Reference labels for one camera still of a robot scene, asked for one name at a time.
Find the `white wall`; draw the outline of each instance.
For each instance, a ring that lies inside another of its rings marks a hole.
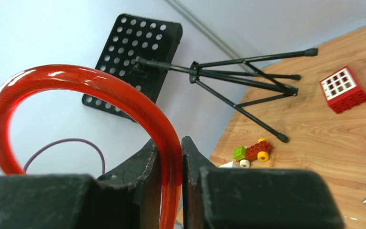
[[[366,25],[366,0],[177,0],[243,56],[314,47]]]
[[[10,76],[50,63],[94,68],[112,26],[121,13],[181,22],[183,38],[173,60],[189,66],[227,59],[199,31],[163,0],[0,0],[0,85]],[[231,83],[210,85],[235,101],[245,87]],[[127,159],[149,139],[137,124],[81,104],[81,93],[49,91],[37,94],[16,110],[10,129],[18,161],[62,138],[80,137],[97,144],[109,170]],[[157,105],[178,135],[190,135],[209,156],[232,116],[233,109],[197,85],[188,75],[170,72]],[[41,154],[29,173],[75,172],[100,174],[100,159],[83,143],[64,143]]]

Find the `white grid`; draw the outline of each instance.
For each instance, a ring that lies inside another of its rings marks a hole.
[[[331,100],[357,86],[347,68],[327,77],[321,82],[327,100]]]

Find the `perforated black panel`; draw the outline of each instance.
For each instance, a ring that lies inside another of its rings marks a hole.
[[[181,24],[121,14],[104,46],[96,69],[129,83],[156,102],[167,72],[143,68],[137,56],[171,63],[182,38]],[[104,101],[84,94],[82,103],[111,114],[131,119]]]

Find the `white toy piece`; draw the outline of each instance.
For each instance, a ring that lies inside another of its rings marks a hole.
[[[246,160],[246,159],[242,159],[239,162],[239,167],[241,167],[241,168],[249,168],[250,167],[250,161],[249,160]]]
[[[240,168],[238,163],[235,161],[228,162],[226,164],[220,165],[219,168]]]

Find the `toy car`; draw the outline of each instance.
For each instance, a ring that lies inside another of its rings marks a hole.
[[[268,161],[273,146],[265,138],[248,148],[238,146],[234,149],[233,158],[239,162],[241,168],[249,168],[250,162],[258,159],[259,161]]]

